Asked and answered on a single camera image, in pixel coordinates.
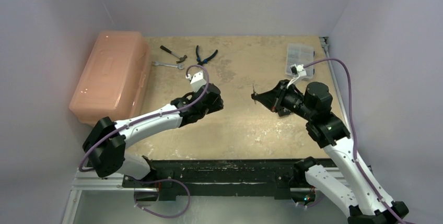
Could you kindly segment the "black-head key pair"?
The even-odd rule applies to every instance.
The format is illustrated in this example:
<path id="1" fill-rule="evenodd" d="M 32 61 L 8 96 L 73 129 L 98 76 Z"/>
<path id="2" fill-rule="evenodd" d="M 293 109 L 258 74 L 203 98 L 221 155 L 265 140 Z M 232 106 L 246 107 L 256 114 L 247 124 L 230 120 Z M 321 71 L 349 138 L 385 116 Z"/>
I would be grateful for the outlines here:
<path id="1" fill-rule="evenodd" d="M 255 96 L 257 95 L 257 93 L 256 93 L 256 90 L 255 90 L 255 86 L 254 86 L 254 84 L 252 85 L 252 94 L 251 94 L 251 99 L 254 101 L 254 104 L 256 104 L 257 103 L 257 101 L 256 101 L 256 99 L 255 99 Z"/>

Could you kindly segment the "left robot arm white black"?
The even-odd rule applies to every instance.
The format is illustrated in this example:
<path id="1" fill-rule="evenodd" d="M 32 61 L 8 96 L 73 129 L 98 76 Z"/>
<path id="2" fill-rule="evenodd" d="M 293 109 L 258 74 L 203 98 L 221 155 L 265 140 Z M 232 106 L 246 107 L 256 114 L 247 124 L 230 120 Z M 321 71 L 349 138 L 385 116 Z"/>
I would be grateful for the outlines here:
<path id="1" fill-rule="evenodd" d="M 132 119 L 112 121 L 100 119 L 83 144 L 85 157 L 100 178 L 114 173 L 128 175 L 141 186 L 154 184 L 156 173 L 145 156 L 133 156 L 127 149 L 150 136 L 184 127 L 224 107 L 220 89 L 203 85 L 196 92 L 175 98 L 164 107 Z"/>

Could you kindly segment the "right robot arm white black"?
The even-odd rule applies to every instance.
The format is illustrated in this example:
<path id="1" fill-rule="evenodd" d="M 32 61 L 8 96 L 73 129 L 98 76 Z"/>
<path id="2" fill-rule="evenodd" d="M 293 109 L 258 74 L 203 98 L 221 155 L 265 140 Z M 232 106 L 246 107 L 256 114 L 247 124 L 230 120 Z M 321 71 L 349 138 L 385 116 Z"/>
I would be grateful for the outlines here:
<path id="1" fill-rule="evenodd" d="M 404 223 L 409 209 L 395 201 L 377 182 L 358 151 L 343 121 L 331 111 L 333 97 L 327 85 L 311 82 L 301 93 L 289 80 L 272 90 L 253 92 L 251 98 L 271 112 L 287 110 L 305 119 L 308 135 L 335 163 L 344 185 L 313 157 L 294 165 L 293 180 L 319 189 L 346 216 L 348 223 Z"/>

